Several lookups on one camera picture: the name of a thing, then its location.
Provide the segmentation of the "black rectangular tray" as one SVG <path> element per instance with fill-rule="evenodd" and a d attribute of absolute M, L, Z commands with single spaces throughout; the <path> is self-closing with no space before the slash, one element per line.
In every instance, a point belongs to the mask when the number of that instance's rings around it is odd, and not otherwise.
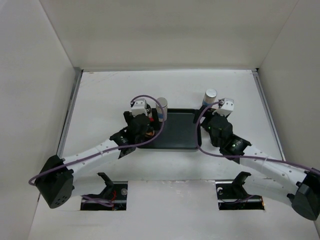
<path fill-rule="evenodd" d="M 202 145 L 201 127 L 194 120 L 197 109 L 169 108 L 167 119 L 160 136 L 140 146 L 149 150 L 197 150 Z"/>

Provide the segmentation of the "red-lid chili sauce jar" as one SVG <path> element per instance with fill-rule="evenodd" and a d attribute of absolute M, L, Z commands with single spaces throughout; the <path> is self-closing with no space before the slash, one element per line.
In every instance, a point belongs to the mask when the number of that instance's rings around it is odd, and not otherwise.
<path fill-rule="evenodd" d="M 151 138 L 153 138 L 155 136 L 156 133 L 155 133 L 154 127 L 152 126 L 152 123 L 154 122 L 154 119 L 152 117 L 150 117 L 149 121 L 150 121 L 150 123 L 147 126 L 147 129 L 146 129 L 146 132 L 145 132 L 144 136 L 146 138 L 151 139 Z"/>

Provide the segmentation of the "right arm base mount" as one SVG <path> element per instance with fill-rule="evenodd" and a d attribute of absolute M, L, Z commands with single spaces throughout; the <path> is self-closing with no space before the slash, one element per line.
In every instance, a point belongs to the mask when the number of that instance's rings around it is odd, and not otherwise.
<path fill-rule="evenodd" d="M 219 210 L 265 210 L 263 198 L 259 195 L 250 195 L 244 189 L 245 180 L 249 176 L 250 173 L 242 171 L 233 180 L 215 181 Z"/>

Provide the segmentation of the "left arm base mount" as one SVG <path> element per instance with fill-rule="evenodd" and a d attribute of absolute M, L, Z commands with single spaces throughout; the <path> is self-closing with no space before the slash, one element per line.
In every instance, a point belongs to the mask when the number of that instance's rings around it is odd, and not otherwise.
<path fill-rule="evenodd" d="M 97 173 L 104 188 L 97 194 L 87 194 L 81 199 L 81 211 L 125 211 L 127 209 L 128 182 L 112 181 L 104 172 Z"/>

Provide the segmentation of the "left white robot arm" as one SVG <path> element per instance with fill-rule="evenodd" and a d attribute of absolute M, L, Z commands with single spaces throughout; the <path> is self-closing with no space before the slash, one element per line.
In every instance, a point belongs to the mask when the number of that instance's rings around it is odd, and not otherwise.
<path fill-rule="evenodd" d="M 76 184 L 80 177 L 151 143 L 163 130 L 155 109 L 137 116 L 129 112 L 124 115 L 128 120 L 127 127 L 84 152 L 65 158 L 58 155 L 49 157 L 40 173 L 30 180 L 51 209 L 65 204 L 70 197 L 85 194 Z"/>

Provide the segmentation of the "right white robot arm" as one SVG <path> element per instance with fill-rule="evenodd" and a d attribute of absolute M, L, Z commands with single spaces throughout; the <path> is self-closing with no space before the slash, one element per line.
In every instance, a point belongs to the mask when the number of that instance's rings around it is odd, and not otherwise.
<path fill-rule="evenodd" d="M 230 110 L 219 104 L 202 105 L 194 117 L 196 127 L 202 127 L 210 137 L 210 143 L 219 154 L 202 150 L 211 157 L 225 158 L 266 176 L 254 178 L 249 172 L 241 172 L 231 183 L 237 201 L 252 195 L 265 196 L 290 206 L 297 214 L 311 221 L 320 215 L 320 172 L 297 163 L 273 159 L 254 147 L 249 141 L 235 135 L 228 121 Z"/>

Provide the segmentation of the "black-cap clear bottle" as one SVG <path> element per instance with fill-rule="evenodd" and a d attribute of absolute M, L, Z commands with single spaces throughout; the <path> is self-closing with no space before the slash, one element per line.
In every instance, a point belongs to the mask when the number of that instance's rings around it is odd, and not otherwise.
<path fill-rule="evenodd" d="M 153 117 L 153 114 L 152 114 L 152 108 L 151 108 L 151 106 L 147 103 L 146 104 L 146 113 L 147 113 L 147 116 L 149 117 L 149 118 L 152 118 Z"/>

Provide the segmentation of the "silver-lid bead jar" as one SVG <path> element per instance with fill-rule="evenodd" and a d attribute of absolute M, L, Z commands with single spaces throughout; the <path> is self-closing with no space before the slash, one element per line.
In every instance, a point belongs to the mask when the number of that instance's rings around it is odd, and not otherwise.
<path fill-rule="evenodd" d="M 216 97 L 217 97 L 217 91 L 214 88 L 207 89 L 203 96 L 202 105 L 209 106 L 213 104 L 216 100 Z"/>
<path fill-rule="evenodd" d="M 165 122 L 167 120 L 168 101 L 164 97 L 159 97 L 156 102 L 156 111 L 159 122 Z"/>

